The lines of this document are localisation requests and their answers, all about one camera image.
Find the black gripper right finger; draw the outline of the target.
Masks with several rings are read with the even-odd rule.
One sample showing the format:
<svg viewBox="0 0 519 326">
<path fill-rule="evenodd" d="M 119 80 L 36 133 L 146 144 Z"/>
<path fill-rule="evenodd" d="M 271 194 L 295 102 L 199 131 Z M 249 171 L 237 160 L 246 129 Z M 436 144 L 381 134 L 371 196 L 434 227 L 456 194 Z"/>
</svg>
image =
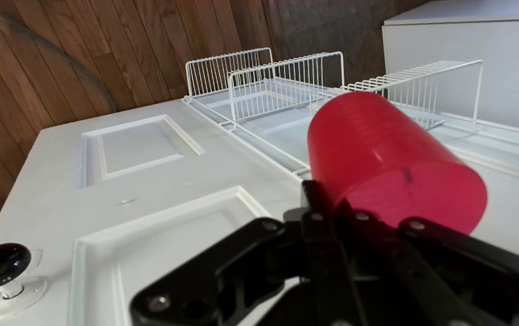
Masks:
<svg viewBox="0 0 519 326">
<path fill-rule="evenodd" d="M 349 203 L 340 236 L 378 276 L 378 308 L 403 326 L 519 326 L 519 256 L 425 218 L 389 227 Z"/>
</svg>

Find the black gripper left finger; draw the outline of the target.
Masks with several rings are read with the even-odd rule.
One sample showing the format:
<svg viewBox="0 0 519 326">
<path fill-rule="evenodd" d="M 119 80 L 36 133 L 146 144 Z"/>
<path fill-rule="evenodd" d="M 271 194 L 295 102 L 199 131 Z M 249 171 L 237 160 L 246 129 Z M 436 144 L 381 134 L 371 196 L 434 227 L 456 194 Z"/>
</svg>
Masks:
<svg viewBox="0 0 519 326">
<path fill-rule="evenodd" d="M 130 301 L 132 326 L 354 326 L 345 252 L 316 183 L 282 220 L 258 218 L 159 278 Z"/>
</svg>

